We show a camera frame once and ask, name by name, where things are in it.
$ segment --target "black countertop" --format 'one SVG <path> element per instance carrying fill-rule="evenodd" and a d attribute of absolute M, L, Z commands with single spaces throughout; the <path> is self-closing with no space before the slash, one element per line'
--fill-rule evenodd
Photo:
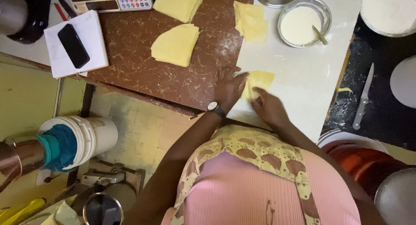
<path fill-rule="evenodd" d="M 394 68 L 404 59 L 416 55 L 416 34 L 385 37 L 369 29 L 361 16 L 354 33 L 351 55 L 341 82 L 341 88 L 348 87 L 354 94 L 338 94 L 325 125 L 416 151 L 416 109 L 401 104 L 390 89 Z M 352 123 L 373 62 L 369 104 L 365 106 L 361 128 L 354 130 Z"/>

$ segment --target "spoon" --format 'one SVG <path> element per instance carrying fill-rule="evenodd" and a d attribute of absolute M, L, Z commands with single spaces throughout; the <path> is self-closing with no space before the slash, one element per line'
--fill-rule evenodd
<path fill-rule="evenodd" d="M 316 29 L 315 26 L 312 25 L 312 28 L 315 31 L 315 33 L 318 35 L 319 40 L 322 41 L 322 44 L 324 44 L 326 46 L 328 44 L 328 42 L 325 40 L 325 37 L 322 36 L 322 34 L 318 31 L 318 29 Z"/>

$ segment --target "pink ribbed top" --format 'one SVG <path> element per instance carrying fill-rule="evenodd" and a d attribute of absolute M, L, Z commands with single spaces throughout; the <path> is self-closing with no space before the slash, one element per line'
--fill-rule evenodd
<path fill-rule="evenodd" d="M 361 224 L 354 199 L 338 172 L 317 155 L 301 152 L 321 224 Z M 272 203 L 266 210 L 269 200 Z M 185 224 L 271 225 L 270 208 L 275 210 L 272 225 L 305 224 L 294 182 L 224 152 L 202 166 L 186 198 Z M 170 223 L 173 211 L 166 212 L 162 225 Z"/>

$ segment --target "hand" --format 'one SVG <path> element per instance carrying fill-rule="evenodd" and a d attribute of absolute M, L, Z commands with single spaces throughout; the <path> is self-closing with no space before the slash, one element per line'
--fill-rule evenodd
<path fill-rule="evenodd" d="M 251 106 L 257 115 L 271 128 L 282 128 L 291 124 L 288 114 L 279 98 L 271 95 L 262 88 L 253 88 L 259 94 L 255 100 L 251 100 Z"/>
<path fill-rule="evenodd" d="M 226 114 L 241 97 L 249 75 L 248 72 L 245 72 L 233 78 L 233 74 L 240 70 L 241 68 L 236 66 L 225 67 L 219 70 L 216 75 L 215 101 Z"/>

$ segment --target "brown marbled countertop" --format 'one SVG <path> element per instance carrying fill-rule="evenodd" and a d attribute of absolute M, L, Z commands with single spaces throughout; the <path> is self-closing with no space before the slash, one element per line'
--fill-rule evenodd
<path fill-rule="evenodd" d="M 216 71 L 235 65 L 240 52 L 243 37 L 234 28 L 234 1 L 203 0 L 191 22 L 200 34 L 187 68 L 155 61 L 150 51 L 160 34 L 182 22 L 155 10 L 100 14 L 110 65 L 88 78 L 206 110 Z"/>

